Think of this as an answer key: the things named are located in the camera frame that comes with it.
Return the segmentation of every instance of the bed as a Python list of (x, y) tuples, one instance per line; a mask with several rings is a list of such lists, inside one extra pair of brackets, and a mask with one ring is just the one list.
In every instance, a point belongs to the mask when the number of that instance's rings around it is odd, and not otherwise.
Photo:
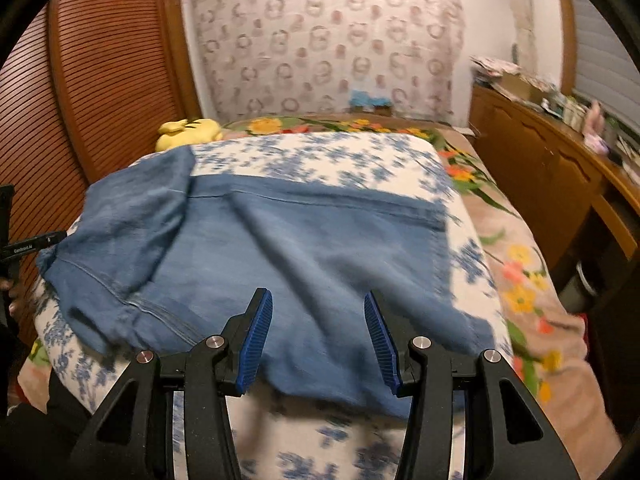
[[(490, 323), (497, 349), (543, 407), (581, 478), (596, 478), (604, 470), (620, 440), (584, 360), (584, 323), (562, 309), (529, 229), (462, 135), (420, 121), (355, 114), (243, 121), (228, 124), (225, 139), (194, 149), (194, 174), (254, 174), (299, 182), (321, 177), (334, 186), (442, 200), (455, 307)], [(433, 169), (430, 155), (436, 153), (449, 178)], [(128, 356), (105, 359), (85, 348), (41, 280), (34, 298), (39, 339), (18, 378), (25, 396), (44, 409), (47, 379), (54, 370), (95, 411)], [(176, 395), (176, 478), (186, 478), (181, 402)], [(241, 471), (248, 479), (384, 479), (395, 474), (404, 438), (400, 420), (286, 397), (261, 381), (247, 396), (229, 399), (228, 408)], [(463, 446), (459, 416), (452, 479), (462, 478)]]

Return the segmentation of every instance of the trash can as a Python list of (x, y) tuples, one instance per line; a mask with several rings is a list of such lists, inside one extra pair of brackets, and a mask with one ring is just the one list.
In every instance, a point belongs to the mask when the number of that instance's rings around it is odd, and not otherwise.
[(604, 277), (595, 261), (580, 261), (575, 266), (575, 274), (560, 292), (558, 298), (570, 314), (580, 314), (589, 310), (595, 299), (605, 289)]

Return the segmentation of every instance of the silver screw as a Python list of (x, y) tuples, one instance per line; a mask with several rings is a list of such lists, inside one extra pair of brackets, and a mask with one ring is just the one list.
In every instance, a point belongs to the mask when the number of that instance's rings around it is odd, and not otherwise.
[(138, 355), (136, 355), (136, 361), (138, 361), (141, 365), (148, 363), (153, 358), (154, 353), (151, 350), (143, 350), (142, 352), (138, 352)]
[(207, 346), (209, 348), (220, 348), (225, 343), (225, 338), (221, 335), (212, 335), (207, 338)]
[(414, 346), (424, 350), (425, 348), (429, 348), (431, 346), (431, 339), (425, 337), (423, 335), (419, 335), (418, 337), (414, 337), (412, 341)]
[(502, 356), (497, 350), (485, 350), (484, 358), (490, 363), (497, 363), (500, 359), (502, 359)]

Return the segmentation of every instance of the cardboard box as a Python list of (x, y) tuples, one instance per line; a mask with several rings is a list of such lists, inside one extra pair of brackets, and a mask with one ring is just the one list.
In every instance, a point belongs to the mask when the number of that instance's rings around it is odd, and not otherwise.
[(507, 92), (515, 95), (517, 98), (523, 101), (530, 101), (539, 105), (542, 99), (548, 98), (546, 92), (536, 88), (530, 83), (524, 81), (519, 75), (504, 74), (498, 85), (504, 88)]

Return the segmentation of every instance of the blue gripper pad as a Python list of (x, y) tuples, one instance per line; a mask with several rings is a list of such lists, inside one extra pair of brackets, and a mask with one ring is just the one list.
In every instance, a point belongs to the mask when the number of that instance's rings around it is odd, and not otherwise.
[(251, 323), (249, 332), (244, 338), (244, 344), (240, 351), (238, 378), (236, 379), (236, 387), (240, 394), (244, 394), (255, 380), (272, 315), (273, 297), (270, 291), (267, 290), (262, 295), (260, 305), (258, 305), (255, 311), (254, 320)]
[(380, 310), (371, 293), (364, 298), (364, 318), (367, 321), (369, 336), (376, 351), (378, 366), (382, 372), (385, 384), (391, 388), (394, 395), (398, 394), (400, 387), (400, 374), (398, 372), (398, 352), (391, 341), (385, 322), (380, 316)]

